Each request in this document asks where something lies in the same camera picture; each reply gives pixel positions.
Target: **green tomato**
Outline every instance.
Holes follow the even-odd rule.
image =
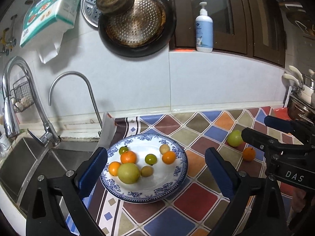
[[[127,146],[122,146],[121,148],[119,148],[119,154],[122,155],[125,152],[128,152],[129,149]]]
[[[232,132],[227,136],[226,141],[230,146],[237,147],[243,143],[242,133],[239,130],[232,130]]]
[[[121,182],[134,184],[140,177],[140,170],[134,163],[125,163],[119,166],[117,175]]]
[[[149,165],[153,165],[155,163],[158,162],[157,157],[154,154],[148,154],[145,158],[144,158],[145,163],[149,164]]]

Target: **tiled tablecloth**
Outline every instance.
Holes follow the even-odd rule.
[[[121,201],[105,190],[98,180],[93,194],[84,201],[92,217],[105,235],[110,236],[206,236],[226,209],[224,198],[204,161],[205,150],[215,147],[219,154],[237,170],[264,177],[264,153],[258,149],[252,162],[242,159],[243,143],[229,146],[226,137],[233,129],[254,128],[284,143],[299,143],[290,134],[284,134],[264,125],[270,107],[247,110],[189,112],[160,114],[116,119],[118,124],[112,143],[139,133],[163,134],[176,140],[186,151],[189,168],[187,178],[178,191],[152,204],[131,204]],[[286,214],[289,214],[292,187],[281,183]],[[250,198],[235,233],[243,230],[251,212]],[[78,234],[71,218],[67,223]]]

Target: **wire basket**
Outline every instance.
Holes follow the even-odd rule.
[[[23,76],[13,83],[13,89],[11,90],[11,102],[15,112],[23,112],[25,109],[34,104],[34,98],[26,76]]]

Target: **screw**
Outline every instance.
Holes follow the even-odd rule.
[[[273,159],[275,159],[275,160],[278,160],[280,157],[279,157],[279,155],[277,155],[277,154],[274,154],[273,156]]]
[[[275,176],[274,176],[273,174],[270,174],[270,175],[268,176],[268,178],[269,178],[271,181],[275,181],[275,180],[276,180],[276,178],[275,178]]]
[[[73,170],[68,170],[67,172],[66,172],[66,176],[72,176],[74,174],[74,171]]]
[[[38,176],[37,180],[42,181],[44,178],[45,178],[44,175],[40,175],[40,176]]]
[[[244,170],[240,170],[240,171],[238,172],[238,174],[239,174],[240,176],[242,176],[242,177],[247,176],[247,173],[246,173]]]

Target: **plate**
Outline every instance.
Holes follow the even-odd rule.
[[[159,148],[162,144],[169,145],[176,153],[174,163],[167,165],[162,162]],[[144,159],[147,154],[154,154],[157,163],[153,165],[153,175],[140,177],[134,184],[124,184],[117,176],[108,172],[113,161],[120,162],[119,148],[127,146],[137,154],[136,165],[139,169],[146,166]],[[130,203],[151,203],[161,200],[175,192],[183,183],[188,170],[188,159],[181,146],[169,137],[157,134],[138,134],[120,140],[108,151],[108,161],[100,175],[104,187],[118,199]]]

